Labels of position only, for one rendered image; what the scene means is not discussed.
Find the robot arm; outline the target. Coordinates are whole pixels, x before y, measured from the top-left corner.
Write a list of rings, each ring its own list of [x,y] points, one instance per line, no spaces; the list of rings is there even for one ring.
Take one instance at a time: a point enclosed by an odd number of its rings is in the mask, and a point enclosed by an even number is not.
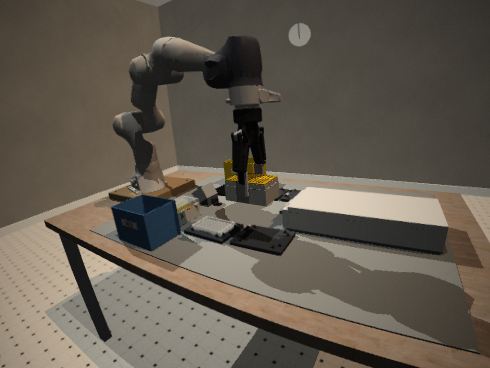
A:
[[[179,83],[184,72],[200,71],[211,88],[229,88],[226,103],[238,105],[235,109],[281,101],[280,94],[263,89],[260,45],[255,37],[229,36],[216,53],[180,38],[156,40],[150,54],[132,59],[129,65],[130,100],[140,110],[115,116],[112,123],[116,134],[130,144],[134,154],[135,173],[128,189],[135,194],[158,191],[167,184],[155,145],[142,135],[165,124],[165,116],[156,108],[158,85]]]

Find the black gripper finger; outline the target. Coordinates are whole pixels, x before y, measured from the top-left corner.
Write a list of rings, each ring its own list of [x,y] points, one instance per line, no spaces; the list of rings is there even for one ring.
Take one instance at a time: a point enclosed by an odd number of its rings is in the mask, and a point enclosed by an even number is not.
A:
[[[256,140],[255,140],[255,142],[252,142],[252,145],[250,147],[252,155],[253,155],[253,159],[255,162],[254,174],[264,174],[263,164],[266,164],[266,161],[263,161],[263,160],[266,160],[265,143],[264,143],[264,128],[259,127],[259,131],[258,131],[258,129],[254,129],[254,135],[255,135]],[[262,157],[262,155],[263,155],[263,157]]]
[[[239,196],[249,196],[247,163],[249,148],[252,145],[254,131],[249,131],[248,143],[243,143],[242,129],[231,133],[232,138],[232,170],[237,172]]]

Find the grey bench mat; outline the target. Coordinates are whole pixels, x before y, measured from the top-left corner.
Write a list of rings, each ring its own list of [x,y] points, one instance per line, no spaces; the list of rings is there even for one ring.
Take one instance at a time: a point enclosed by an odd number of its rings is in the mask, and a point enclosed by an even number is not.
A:
[[[454,256],[283,228],[288,202],[200,205],[181,234],[149,251],[120,240],[114,219],[90,231],[225,284],[317,313],[480,354]],[[204,217],[293,231],[281,256],[202,239],[184,229]]]

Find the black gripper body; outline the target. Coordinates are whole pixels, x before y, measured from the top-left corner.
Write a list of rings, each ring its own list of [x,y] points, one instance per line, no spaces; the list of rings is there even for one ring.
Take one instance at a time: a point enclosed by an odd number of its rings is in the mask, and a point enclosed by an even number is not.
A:
[[[262,121],[262,109],[234,109],[234,123],[238,124],[238,130],[242,129],[243,143],[248,143],[249,131],[258,129],[258,123]],[[249,122],[249,123],[248,123]]]

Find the yellow bin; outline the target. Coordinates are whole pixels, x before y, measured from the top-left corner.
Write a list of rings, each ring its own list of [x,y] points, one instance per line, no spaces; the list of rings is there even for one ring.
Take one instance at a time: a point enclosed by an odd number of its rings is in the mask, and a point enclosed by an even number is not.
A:
[[[234,172],[232,170],[232,159],[223,162],[223,164],[224,164],[225,180],[237,174],[237,172]],[[254,159],[252,157],[248,157],[246,172],[254,174],[254,164],[255,164]],[[263,164],[263,166],[264,166],[264,175],[266,175],[266,164]]]

